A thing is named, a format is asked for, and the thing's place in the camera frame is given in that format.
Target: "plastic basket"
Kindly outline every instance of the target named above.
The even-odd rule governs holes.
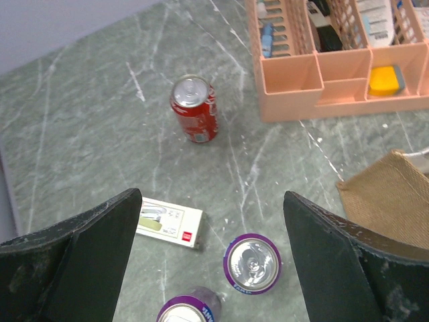
[[[345,50],[319,53],[306,0],[265,0],[273,22],[273,58],[261,54],[256,0],[246,0],[255,82],[265,122],[429,108],[429,45],[410,0],[391,0],[395,39],[369,45],[355,0],[328,0],[331,23]],[[396,64],[406,88],[396,96],[368,95],[371,69]]]

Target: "jute bag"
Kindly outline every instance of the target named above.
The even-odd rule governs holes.
[[[349,220],[429,250],[429,178],[393,150],[337,187]]]

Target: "aluminum can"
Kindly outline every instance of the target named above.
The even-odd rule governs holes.
[[[156,322],[218,322],[221,301],[215,292],[202,286],[169,300],[161,309]]]
[[[235,238],[223,258],[223,270],[231,285],[244,294],[261,294],[280,277],[282,260],[268,238],[246,233]]]
[[[173,86],[170,105],[190,141],[205,143],[217,135],[216,93],[202,77],[181,77]]]

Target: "small cardboard box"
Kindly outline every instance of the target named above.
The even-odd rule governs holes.
[[[137,233],[198,249],[202,210],[142,199]]]

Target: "purple soda can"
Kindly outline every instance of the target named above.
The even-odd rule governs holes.
[[[215,292],[202,286],[169,300],[156,322],[219,322],[221,301]]]
[[[262,294],[278,281],[282,260],[271,240],[257,233],[246,233],[229,244],[223,270],[236,290],[249,295]]]

